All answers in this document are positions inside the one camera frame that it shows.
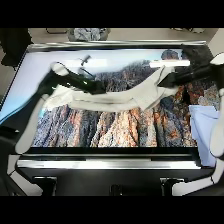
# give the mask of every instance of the light blue cloth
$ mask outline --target light blue cloth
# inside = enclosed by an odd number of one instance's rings
[[[215,157],[210,152],[210,140],[213,127],[215,126],[219,111],[214,106],[190,105],[191,134],[197,141],[198,152],[203,166],[214,167]]]

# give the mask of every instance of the display screen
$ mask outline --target display screen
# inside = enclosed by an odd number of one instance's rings
[[[80,50],[28,53],[2,107],[0,119],[21,107],[36,91],[52,62],[78,73],[81,59],[107,92],[121,92],[139,85],[159,67],[189,66],[181,49]],[[71,109],[68,105],[40,111],[32,147],[195,147],[191,137],[188,104],[208,101],[198,83],[180,86],[174,96],[155,107],[121,112]]]

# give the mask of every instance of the floor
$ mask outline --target floor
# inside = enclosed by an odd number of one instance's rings
[[[202,34],[180,32],[169,28],[111,28],[108,40],[205,40],[209,43],[218,28],[206,28]],[[34,43],[67,42],[67,34],[48,34],[45,28],[31,28],[30,34]],[[4,57],[0,49],[0,61]],[[0,102],[2,96],[7,91],[15,71],[11,67],[0,64]],[[14,168],[17,158],[10,158],[9,170]]]

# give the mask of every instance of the robotic arm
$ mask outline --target robotic arm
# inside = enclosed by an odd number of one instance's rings
[[[1,122],[0,144],[3,146],[1,153],[4,155],[1,160],[7,161],[11,153],[28,151],[36,132],[39,112],[50,96],[49,105],[69,104],[71,108],[108,112],[136,107],[145,110],[158,104],[162,98],[175,94],[178,85],[207,77],[216,81],[221,98],[220,118],[213,130],[210,144],[211,153],[217,158],[215,172],[211,177],[197,181],[176,183],[172,194],[185,195],[216,184],[224,171],[224,53],[217,55],[209,64],[188,73],[175,73],[172,68],[162,67],[138,86],[112,93],[106,93],[101,82],[72,73],[64,65],[54,63],[30,100]],[[22,125],[18,124],[18,116],[26,118]],[[7,164],[1,170],[3,178],[8,178]]]

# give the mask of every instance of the crumpled cloth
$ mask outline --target crumpled cloth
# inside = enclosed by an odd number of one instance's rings
[[[72,109],[103,112],[120,112],[138,107],[142,110],[153,108],[162,98],[176,94],[177,87],[158,87],[158,84],[172,71],[174,68],[163,66],[130,90],[106,94],[91,95],[58,85],[44,108],[52,110],[55,107],[68,105]]]
[[[100,28],[75,28],[74,36],[76,40],[98,41],[100,39]]]
[[[219,118],[214,106],[190,105],[192,138],[197,141],[198,152],[203,166],[215,167],[216,159],[210,152],[212,130]]]

